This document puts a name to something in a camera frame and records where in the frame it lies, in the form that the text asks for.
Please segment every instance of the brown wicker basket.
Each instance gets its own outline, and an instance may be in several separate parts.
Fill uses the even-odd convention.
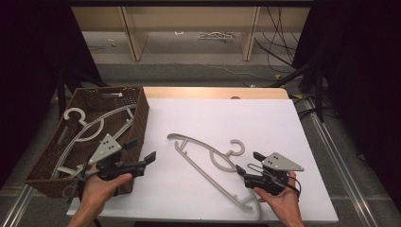
[[[123,145],[133,138],[138,138],[138,145],[127,151],[124,150],[122,154],[123,162],[137,162],[145,140],[149,109],[148,101],[142,87],[80,88],[74,92],[67,109],[74,107],[82,109],[86,114],[84,121],[91,123],[109,111],[130,104],[136,104],[136,108],[131,109],[133,123],[117,139],[117,142]],[[71,112],[69,116],[69,120],[64,120],[64,118],[60,120],[46,149],[25,180],[26,184],[31,185],[50,198],[62,197],[62,191],[75,181],[65,178],[67,175],[63,176],[62,174],[58,179],[51,179],[53,169],[60,159],[61,154],[83,128],[78,122],[80,119],[79,113]],[[127,119],[130,119],[127,111],[106,117],[101,133],[89,141],[77,142],[71,149],[63,166],[77,169],[77,165],[81,165],[88,160],[91,153],[99,145],[99,141],[107,133],[114,135],[126,123]],[[99,123],[94,124],[80,138],[94,135],[99,125]],[[132,191],[132,187],[133,180],[120,187],[120,194],[129,194]]]

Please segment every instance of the white table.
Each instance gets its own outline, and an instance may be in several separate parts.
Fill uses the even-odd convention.
[[[245,153],[230,159],[249,173],[253,172],[247,168],[248,163],[260,166],[253,158],[253,151],[265,156],[279,152],[305,168],[304,172],[297,173],[297,179],[302,185],[300,209],[304,221],[338,221],[291,100],[285,97],[276,99],[282,96],[275,99],[260,99],[262,96],[257,96],[259,99],[228,99],[223,97],[231,96],[232,92],[244,96],[263,91],[245,89],[239,93],[241,89],[235,92],[235,89],[224,88],[177,88],[175,93],[171,93],[172,98],[152,97],[152,92],[158,89],[146,90],[150,109],[145,144],[140,156],[142,160],[156,150],[156,161],[147,167],[144,177],[135,179],[131,194],[108,201],[102,217],[153,221],[278,220],[266,203],[262,204],[263,217],[259,220],[255,203],[247,203],[253,210],[244,211],[218,191],[174,148],[176,140],[167,139],[170,133],[179,133],[200,140],[222,153],[229,149],[239,150],[239,145],[231,144],[230,141],[240,140],[245,145]],[[212,92],[222,89],[229,93],[220,93],[217,98],[175,97],[181,96],[177,94],[185,89],[192,91],[192,94],[193,91],[201,91],[203,96],[205,90],[202,89]],[[212,164],[208,150],[192,145],[188,145],[185,150],[192,160],[230,194],[237,195],[239,199],[249,195],[236,173],[223,172]],[[73,215],[77,208],[78,200],[74,200],[67,215]]]

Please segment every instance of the black cable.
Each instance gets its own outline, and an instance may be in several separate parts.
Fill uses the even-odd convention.
[[[288,48],[288,49],[291,49],[291,50],[295,50],[295,48],[292,48],[292,47],[289,47],[289,46],[284,46],[284,45],[281,45],[281,44],[277,44],[277,43],[275,43],[275,42],[269,40],[269,38],[266,37],[265,32],[263,32],[262,34],[263,34],[263,37],[265,37],[265,39],[266,39],[269,43],[271,43],[271,44],[273,44],[273,45],[277,45],[277,46],[280,46],[280,47],[283,47],[283,48]]]
[[[284,46],[285,46],[285,48],[286,48],[286,52],[287,52],[287,54],[288,54],[288,58],[292,61],[293,56],[292,56],[292,54],[290,53],[290,51],[288,50],[288,46],[287,46],[287,43],[286,43],[286,39],[285,39],[285,37],[284,37],[283,23],[281,22],[282,8],[281,8],[281,7],[278,8],[278,21],[277,21],[277,24],[275,23],[275,21],[274,21],[272,15],[271,15],[271,13],[270,13],[269,7],[267,7],[267,10],[268,10],[269,16],[270,16],[270,18],[271,18],[271,21],[273,22],[273,25],[274,25],[274,28],[275,28],[275,34],[278,34],[278,36],[281,38],[281,40],[282,40],[282,42],[283,42],[283,44],[284,44]]]
[[[294,40],[298,43],[298,39],[295,37],[294,33],[291,32],[292,37],[294,38]]]
[[[288,66],[291,66],[291,63],[288,61],[283,60],[282,58],[278,57],[276,54],[272,53],[271,51],[269,51],[265,46],[263,46],[259,41],[257,41],[256,39],[254,39],[254,41],[259,45],[259,47],[266,51],[268,54],[272,55],[274,58],[276,58],[279,61],[282,61],[283,63],[285,63]]]
[[[296,178],[293,178],[293,177],[289,177],[289,178],[291,178],[291,179],[294,179],[295,180],[295,182],[297,182],[298,183],[298,186],[300,187],[300,189],[299,189],[299,194],[298,194],[298,199],[300,199],[300,196],[301,196],[301,192],[302,192],[302,187],[301,187],[301,183],[296,179]]]

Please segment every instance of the floor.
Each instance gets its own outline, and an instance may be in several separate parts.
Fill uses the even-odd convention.
[[[268,56],[257,44],[253,46],[251,60],[243,61],[236,35],[223,42],[199,40],[197,32],[150,33],[144,55],[137,62],[131,60],[123,33],[85,32],[84,36],[104,82],[115,86],[265,87],[293,71]],[[295,48],[299,34],[286,33],[285,37],[286,44]],[[256,40],[265,47],[270,45],[267,39],[272,38],[271,33],[256,36]],[[285,48],[272,45],[270,50],[290,61]],[[290,95],[299,94],[297,86],[300,80],[294,79],[285,85]],[[401,226],[400,213],[369,164],[357,157],[357,145],[332,108],[329,95],[325,93],[324,96],[324,106],[328,107],[324,111],[324,123],[313,113],[303,115],[303,111],[313,105],[313,94],[304,94],[304,97],[293,98],[294,105],[300,113],[306,138],[340,219],[337,223],[308,223],[307,226]],[[47,116],[35,138],[0,191],[0,220],[3,220],[4,226],[17,226],[6,220],[8,212],[12,211],[24,188],[23,180],[45,148],[57,123],[58,104],[55,99],[49,104]],[[364,202],[367,208],[359,208]],[[23,215],[16,218],[18,226],[66,226],[70,219],[65,215],[69,207],[66,199],[49,199],[34,192],[26,204],[27,207],[21,211]],[[366,209],[371,215],[364,218]],[[134,224],[126,219],[102,219],[101,223],[103,226],[122,227]],[[144,225],[138,222],[135,226]],[[269,226],[282,224],[275,222],[269,223]]]

